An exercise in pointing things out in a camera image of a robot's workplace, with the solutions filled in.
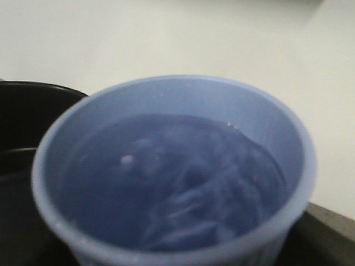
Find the light blue ribbed cup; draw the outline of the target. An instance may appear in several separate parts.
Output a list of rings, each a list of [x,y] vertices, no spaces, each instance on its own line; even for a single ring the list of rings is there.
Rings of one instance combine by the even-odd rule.
[[[40,142],[32,191],[81,265],[273,265],[316,179],[300,119],[232,80],[112,86]]]

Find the dark blue pot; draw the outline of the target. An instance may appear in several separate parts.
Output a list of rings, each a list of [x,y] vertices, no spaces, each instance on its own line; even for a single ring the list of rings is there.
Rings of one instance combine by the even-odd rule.
[[[51,124],[84,97],[60,85],[1,82],[1,265],[28,265],[53,242],[33,200],[33,158]]]

